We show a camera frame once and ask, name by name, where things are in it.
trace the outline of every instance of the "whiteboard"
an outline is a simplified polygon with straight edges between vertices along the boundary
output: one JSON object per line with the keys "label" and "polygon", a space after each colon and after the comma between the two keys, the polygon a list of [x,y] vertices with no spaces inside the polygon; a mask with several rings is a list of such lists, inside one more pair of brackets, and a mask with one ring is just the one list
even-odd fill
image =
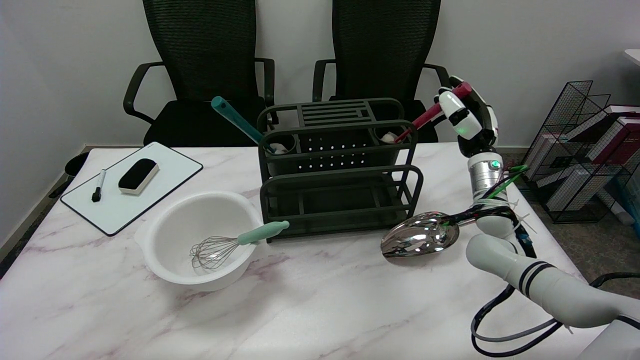
{"label": "whiteboard", "polygon": [[[139,195],[120,192],[120,178],[144,158],[158,164],[157,174]],[[61,201],[104,234],[113,236],[202,170],[202,164],[153,142],[105,170],[100,201],[91,200],[98,174],[63,195]]]}

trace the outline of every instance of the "baseboard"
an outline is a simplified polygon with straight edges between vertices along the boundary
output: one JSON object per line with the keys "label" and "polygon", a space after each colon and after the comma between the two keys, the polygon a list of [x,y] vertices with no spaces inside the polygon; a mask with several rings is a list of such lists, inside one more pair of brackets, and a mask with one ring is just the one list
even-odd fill
{"label": "baseboard", "polygon": [[529,150],[528,146],[496,146],[495,149],[499,154],[526,154]]}
{"label": "baseboard", "polygon": [[[138,145],[94,145],[94,144],[91,144],[91,145],[85,145],[83,147],[83,149],[80,152],[78,152],[78,154],[82,154],[84,152],[87,152],[87,151],[90,151],[90,150],[96,149],[96,148],[101,148],[101,149],[105,149],[105,148],[121,149],[121,148],[131,148],[131,147],[141,147],[141,145],[140,144],[138,144]],[[17,244],[18,241],[24,236],[24,233],[27,232],[27,230],[29,229],[29,226],[31,226],[33,224],[33,222],[38,218],[40,213],[48,205],[50,205],[51,203],[57,201],[57,199],[50,199],[49,198],[49,194],[51,192],[53,192],[53,190],[57,189],[60,185],[62,185],[66,180],[67,180],[67,175],[64,174],[64,172],[63,172],[62,175],[60,175],[60,178],[53,184],[51,189],[49,189],[49,191],[47,191],[47,193],[44,195],[42,200],[40,200],[37,204],[35,204],[33,206],[33,208],[31,208],[31,211],[29,211],[29,213],[24,218],[24,220],[20,224],[18,224],[18,226],[13,230],[13,232],[11,232],[9,234],[9,236],[7,236],[7,238],[4,241],[4,244],[0,247],[0,261],[2,261],[7,256],[7,254],[9,254],[9,252],[13,249],[15,244]]]}

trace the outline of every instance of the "gray carpet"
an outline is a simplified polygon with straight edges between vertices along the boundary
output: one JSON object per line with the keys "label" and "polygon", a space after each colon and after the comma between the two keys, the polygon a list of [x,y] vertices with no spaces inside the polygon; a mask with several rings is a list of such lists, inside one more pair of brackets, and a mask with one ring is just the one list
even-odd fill
{"label": "gray carpet", "polygon": [[[505,164],[513,166],[523,154],[503,154]],[[18,244],[0,262],[0,278],[15,261],[54,202],[40,214]],[[542,206],[531,204],[549,231],[562,246],[587,281],[609,272],[640,272],[640,239],[633,228],[624,226],[612,214],[597,224],[554,225]],[[640,299],[640,279],[620,279],[607,282],[603,289]]]}

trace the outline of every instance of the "chair armrest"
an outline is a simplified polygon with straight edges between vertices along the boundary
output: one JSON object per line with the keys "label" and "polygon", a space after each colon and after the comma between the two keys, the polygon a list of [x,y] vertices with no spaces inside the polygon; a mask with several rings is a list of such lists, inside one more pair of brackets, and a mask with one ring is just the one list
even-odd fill
{"label": "chair armrest", "polygon": [[438,74],[438,80],[440,80],[440,86],[446,86],[447,88],[451,87],[451,82],[449,81],[449,73],[444,66],[423,64],[422,68],[436,70],[436,73]]}
{"label": "chair armrest", "polygon": [[[255,58],[255,62],[264,66],[264,104],[267,107],[275,105],[276,63],[273,59]],[[279,124],[278,115],[271,114],[271,123]]]}
{"label": "chair armrest", "polygon": [[127,92],[124,94],[124,102],[123,102],[124,112],[126,112],[129,115],[138,117],[148,122],[149,124],[153,123],[154,119],[152,119],[148,115],[145,115],[141,112],[136,111],[133,108],[133,102],[136,100],[138,89],[140,88],[140,84],[142,84],[142,79],[145,77],[147,70],[150,67],[160,66],[160,65],[164,65],[164,64],[161,61],[158,61],[155,63],[146,63],[138,66],[138,68],[136,69],[136,72],[133,73],[133,77],[131,77],[131,81],[129,82],[129,86],[127,87]]}
{"label": "chair armrest", "polygon": [[331,60],[318,60],[316,61],[316,68],[314,70],[314,90],[313,101],[322,101],[322,87],[324,85],[324,70],[326,64],[335,64],[335,59]]}

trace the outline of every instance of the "table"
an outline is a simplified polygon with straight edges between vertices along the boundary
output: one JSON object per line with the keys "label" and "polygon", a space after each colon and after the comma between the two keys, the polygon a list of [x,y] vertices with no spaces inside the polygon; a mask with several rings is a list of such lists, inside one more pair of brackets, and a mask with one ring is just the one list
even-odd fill
{"label": "table", "polygon": [[640,65],[640,49],[625,50],[625,56],[634,63]]}
{"label": "table", "polygon": [[[133,149],[95,149],[70,188]],[[259,206],[257,148],[178,149],[204,169],[120,234],[108,238],[58,202],[0,281],[5,359],[484,359],[471,345],[476,311],[505,287],[465,259],[476,226],[451,248],[411,261],[380,254],[384,231],[261,244],[232,286],[196,293],[143,263],[141,224],[204,190],[240,193]],[[455,213],[471,202],[455,143],[420,144],[425,175],[417,213]],[[509,198],[541,259],[580,277],[515,187]],[[549,315],[516,293],[480,331],[507,335]],[[601,331],[558,330],[520,359],[572,359]],[[507,345],[483,343],[490,350]]]}

